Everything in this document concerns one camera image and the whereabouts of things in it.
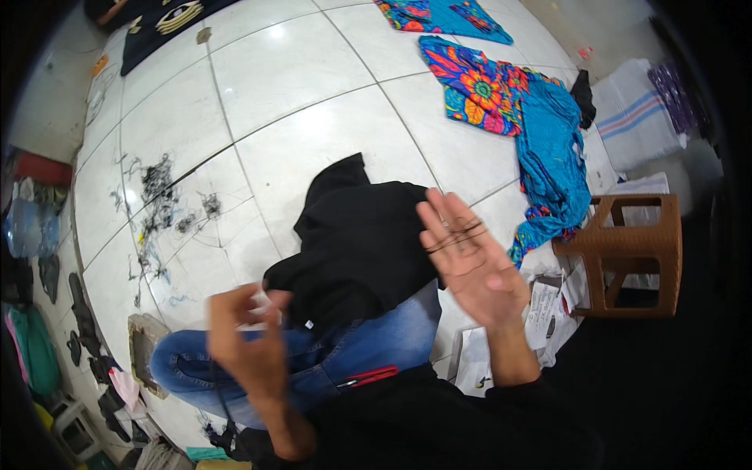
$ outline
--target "knee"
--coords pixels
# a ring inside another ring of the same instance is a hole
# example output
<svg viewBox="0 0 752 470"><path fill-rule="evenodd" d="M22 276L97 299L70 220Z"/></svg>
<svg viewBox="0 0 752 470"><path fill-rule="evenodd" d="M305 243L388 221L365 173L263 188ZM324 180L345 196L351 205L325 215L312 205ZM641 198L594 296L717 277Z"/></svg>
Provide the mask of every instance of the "knee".
<svg viewBox="0 0 752 470"><path fill-rule="evenodd" d="M195 353L198 348L205 349L205 332L180 330L160 339L149 359L149 372L162 387L170 390L171 378L177 371L177 359L185 354Z"/></svg>

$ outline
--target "orange object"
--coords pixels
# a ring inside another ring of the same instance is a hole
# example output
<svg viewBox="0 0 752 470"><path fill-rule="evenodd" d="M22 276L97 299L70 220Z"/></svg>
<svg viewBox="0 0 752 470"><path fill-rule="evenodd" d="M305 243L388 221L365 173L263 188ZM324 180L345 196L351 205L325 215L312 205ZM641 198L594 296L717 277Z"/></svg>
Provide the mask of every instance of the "orange object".
<svg viewBox="0 0 752 470"><path fill-rule="evenodd" d="M99 74L99 72L101 72L102 69L105 67L105 65L107 65L107 62L109 60L110 60L110 57L107 54L100 57L96 65L94 65L94 72L92 72L92 75L96 77Z"/></svg>
<svg viewBox="0 0 752 470"><path fill-rule="evenodd" d="M676 313L681 282L681 218L675 194L594 196L598 205L587 225L572 240L552 243L557 256L580 255L585 264L590 309L577 308L574 315L611 318L667 318ZM660 206L660 220L651 226L625 226L622 208ZM608 215L614 226L604 226ZM615 273L608 286L604 272ZM616 299L628 274L658 274L658 303L649 308L616 307Z"/></svg>

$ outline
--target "water bottle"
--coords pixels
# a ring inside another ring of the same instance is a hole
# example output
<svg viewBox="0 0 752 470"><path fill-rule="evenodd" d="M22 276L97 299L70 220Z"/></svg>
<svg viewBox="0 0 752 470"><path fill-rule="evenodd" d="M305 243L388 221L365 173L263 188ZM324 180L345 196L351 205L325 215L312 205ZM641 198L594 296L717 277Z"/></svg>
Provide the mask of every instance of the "water bottle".
<svg viewBox="0 0 752 470"><path fill-rule="evenodd" d="M13 258L50 256L57 247L59 221L49 204L15 198L2 228Z"/></svg>

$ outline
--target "green fabric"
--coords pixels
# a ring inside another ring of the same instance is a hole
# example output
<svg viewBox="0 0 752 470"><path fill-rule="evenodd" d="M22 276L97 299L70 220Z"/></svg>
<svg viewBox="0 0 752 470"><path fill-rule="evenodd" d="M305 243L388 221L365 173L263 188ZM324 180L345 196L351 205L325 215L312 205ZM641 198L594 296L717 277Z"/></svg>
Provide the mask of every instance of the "green fabric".
<svg viewBox="0 0 752 470"><path fill-rule="evenodd" d="M217 447L186 447L188 458L194 462L199 460L230 460L224 449Z"/></svg>
<svg viewBox="0 0 752 470"><path fill-rule="evenodd" d="M39 311L30 307L22 313L11 308L8 314L16 327L21 359L29 373L29 387L40 395L49 395L60 385L60 367Z"/></svg>

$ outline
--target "pink cloth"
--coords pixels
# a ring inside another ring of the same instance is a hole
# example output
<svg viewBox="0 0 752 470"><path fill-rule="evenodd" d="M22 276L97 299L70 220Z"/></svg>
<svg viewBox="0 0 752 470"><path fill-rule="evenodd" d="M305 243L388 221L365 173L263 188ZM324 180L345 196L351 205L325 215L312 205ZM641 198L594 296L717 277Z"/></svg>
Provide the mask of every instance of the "pink cloth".
<svg viewBox="0 0 752 470"><path fill-rule="evenodd" d="M21 356L21 348L18 347L18 340L16 339L16 326L13 324L10 315L5 315L5 325L8 327L8 331L13 337L13 344L16 345L16 353L18 354L18 365L21 366L21 377L27 384L29 383L29 373L26 371L26 364L23 363L23 356Z"/></svg>

